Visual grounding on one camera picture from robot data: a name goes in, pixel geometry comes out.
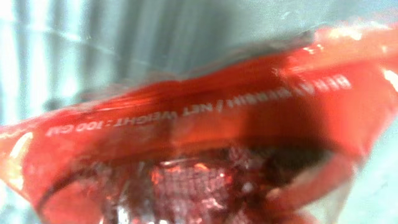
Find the red candy bag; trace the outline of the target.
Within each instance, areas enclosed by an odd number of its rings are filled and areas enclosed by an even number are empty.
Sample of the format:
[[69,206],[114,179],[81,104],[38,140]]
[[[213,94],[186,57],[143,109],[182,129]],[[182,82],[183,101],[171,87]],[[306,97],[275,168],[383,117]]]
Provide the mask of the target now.
[[397,116],[397,25],[1,128],[1,180],[44,223],[332,223]]

